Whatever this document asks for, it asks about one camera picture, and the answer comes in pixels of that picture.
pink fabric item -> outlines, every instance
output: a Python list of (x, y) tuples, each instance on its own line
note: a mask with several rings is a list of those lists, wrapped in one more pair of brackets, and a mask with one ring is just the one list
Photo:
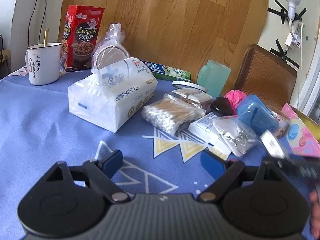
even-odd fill
[(247, 97), (245, 93), (243, 93), (240, 90), (231, 90), (224, 96), (225, 98), (228, 98), (232, 108), (233, 112), (236, 114), (237, 106), (240, 104), (240, 102)]

clear plastic bag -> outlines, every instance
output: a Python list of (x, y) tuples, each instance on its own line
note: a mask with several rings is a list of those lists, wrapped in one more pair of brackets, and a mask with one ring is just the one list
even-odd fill
[(120, 23), (110, 24), (106, 35), (97, 43), (92, 52), (92, 73), (95, 74), (98, 69), (130, 57), (128, 51), (121, 45), (124, 37)]
[(262, 144), (255, 132), (237, 116), (224, 116), (212, 120), (213, 127), (235, 156), (241, 158), (248, 150)]
[(181, 99), (182, 101), (188, 104), (204, 109), (206, 113), (211, 112), (210, 105), (212, 103), (213, 97), (199, 89), (196, 89), (196, 88), (176, 89), (171, 92), (171, 95)]
[(205, 115), (205, 110), (190, 105), (172, 95), (164, 97), (142, 110), (142, 117), (154, 127), (174, 136)]

green toothpaste box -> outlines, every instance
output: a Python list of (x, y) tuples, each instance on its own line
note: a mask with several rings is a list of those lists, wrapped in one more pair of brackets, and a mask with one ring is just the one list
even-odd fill
[(191, 73), (188, 71), (143, 60), (142, 62), (151, 70), (155, 78), (168, 81), (179, 80), (190, 82)]

yellow triangle pattern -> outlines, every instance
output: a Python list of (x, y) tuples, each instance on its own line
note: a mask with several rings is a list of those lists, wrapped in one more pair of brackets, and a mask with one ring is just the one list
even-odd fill
[(217, 155), (219, 158), (221, 158), (222, 160), (226, 161), (228, 159), (228, 155), (218, 151), (216, 148), (214, 148), (213, 146), (208, 146), (208, 149), (210, 152), (212, 152), (213, 154)]
[(160, 139), (160, 138), (154, 138), (153, 139), (153, 157), (156, 158), (161, 153), (177, 146), (179, 142), (176, 142), (174, 140), (166, 140), (166, 139)]
[(206, 145), (196, 142), (180, 142), (180, 149), (182, 154), (183, 163), (190, 160), (193, 156), (195, 156), (197, 153), (203, 151), (206, 149)]

red snack tin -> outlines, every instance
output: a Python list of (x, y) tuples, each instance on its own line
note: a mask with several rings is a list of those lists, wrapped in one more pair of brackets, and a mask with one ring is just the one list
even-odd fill
[(61, 63), (68, 72), (90, 68), (104, 8), (69, 5), (61, 46)]

